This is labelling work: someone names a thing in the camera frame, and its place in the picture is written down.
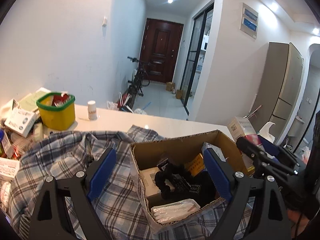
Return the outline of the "right hand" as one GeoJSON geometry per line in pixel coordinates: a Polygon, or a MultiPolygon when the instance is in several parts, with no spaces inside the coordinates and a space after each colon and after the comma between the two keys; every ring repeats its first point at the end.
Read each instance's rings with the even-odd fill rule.
{"type": "Polygon", "coordinates": [[[299,211],[287,209],[291,222],[291,239],[317,239],[319,221],[317,218],[309,220],[299,211]]]}

